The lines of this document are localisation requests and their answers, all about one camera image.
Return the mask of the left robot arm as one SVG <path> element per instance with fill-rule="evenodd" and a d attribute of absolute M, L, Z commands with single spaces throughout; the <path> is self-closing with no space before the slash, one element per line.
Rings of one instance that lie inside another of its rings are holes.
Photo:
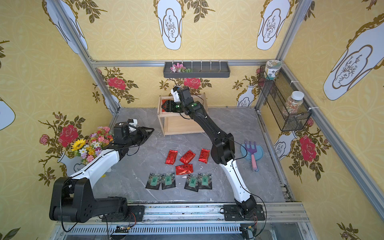
<path fill-rule="evenodd" d="M 55 181 L 49 210 L 53 221 L 85 223 L 104 215 L 108 221 L 125 220 L 129 215 L 127 199 L 108 197 L 96 199 L 93 187 L 113 165 L 117 164 L 130 147 L 144 144 L 154 132 L 153 128 L 138 127 L 135 120 L 117 123 L 113 128 L 114 139 L 101 154 L 78 172 Z"/>

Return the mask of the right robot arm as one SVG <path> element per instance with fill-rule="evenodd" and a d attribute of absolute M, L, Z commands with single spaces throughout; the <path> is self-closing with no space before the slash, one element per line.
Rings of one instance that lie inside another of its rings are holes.
<path fill-rule="evenodd" d="M 242 219 L 251 218 L 256 213 L 257 202 L 237 166 L 234 136 L 219 128 L 208 115 L 204 105 L 193 99 L 189 87 L 175 86 L 171 95 L 174 100 L 168 101 L 163 109 L 169 113 L 184 113 L 204 130 L 212 142 L 211 157 L 222 167 L 233 189 L 239 215 Z"/>

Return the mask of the wooden two-tier shelf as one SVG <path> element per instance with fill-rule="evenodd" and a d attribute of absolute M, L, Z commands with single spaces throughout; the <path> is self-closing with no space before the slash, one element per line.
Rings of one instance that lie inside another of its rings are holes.
<path fill-rule="evenodd" d="M 159 96 L 159 103 L 161 100 L 174 100 L 172 96 L 165 97 Z M 184 113 L 161 113 L 159 110 L 159 103 L 157 109 L 157 116 L 160 122 L 161 130 L 164 136 L 181 135 L 181 134 L 197 134 L 203 133 L 202 127 L 191 120 Z"/>

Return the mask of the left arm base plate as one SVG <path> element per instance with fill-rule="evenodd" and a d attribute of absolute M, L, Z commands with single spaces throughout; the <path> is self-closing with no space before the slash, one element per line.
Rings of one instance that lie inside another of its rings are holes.
<path fill-rule="evenodd" d="M 123 206 L 117 213 L 107 214 L 102 217 L 102 222 L 141 222 L 145 206 Z"/>

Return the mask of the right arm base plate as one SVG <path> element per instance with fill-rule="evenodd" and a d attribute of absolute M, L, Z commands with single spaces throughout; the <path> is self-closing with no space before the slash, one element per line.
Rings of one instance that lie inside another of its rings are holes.
<path fill-rule="evenodd" d="M 265 211 L 262 205 L 257 204 L 247 215 L 242 215 L 237 205 L 223 205 L 219 213 L 224 215 L 225 221 L 265 221 Z"/>

